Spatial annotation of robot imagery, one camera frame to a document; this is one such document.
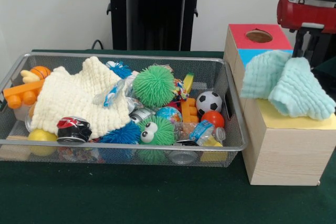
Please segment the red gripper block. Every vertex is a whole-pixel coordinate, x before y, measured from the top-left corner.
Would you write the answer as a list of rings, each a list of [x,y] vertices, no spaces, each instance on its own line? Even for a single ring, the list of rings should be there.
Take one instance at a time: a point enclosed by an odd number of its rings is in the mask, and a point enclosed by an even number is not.
[[[309,40],[312,51],[310,63],[323,63],[333,57],[332,40],[335,34],[335,7],[318,0],[279,0],[277,22],[283,28],[297,30],[292,57],[305,57],[304,36],[313,28]]]

